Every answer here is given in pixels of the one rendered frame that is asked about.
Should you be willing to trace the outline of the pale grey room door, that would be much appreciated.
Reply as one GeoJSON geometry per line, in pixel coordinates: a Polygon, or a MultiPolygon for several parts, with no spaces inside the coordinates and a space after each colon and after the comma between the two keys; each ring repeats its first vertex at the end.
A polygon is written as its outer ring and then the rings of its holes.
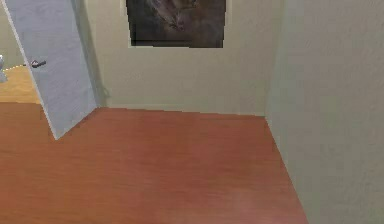
{"type": "Polygon", "coordinates": [[[84,53],[75,0],[0,0],[56,139],[97,101],[84,53]],[[33,61],[46,61],[32,68],[33,61]]]}

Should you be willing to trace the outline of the dark framed wall picture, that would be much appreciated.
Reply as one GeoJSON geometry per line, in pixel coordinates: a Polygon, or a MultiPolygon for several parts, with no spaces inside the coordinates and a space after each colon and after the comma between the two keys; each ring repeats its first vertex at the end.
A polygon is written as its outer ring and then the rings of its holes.
{"type": "Polygon", "coordinates": [[[125,0],[132,46],[222,48],[226,0],[125,0]]]}

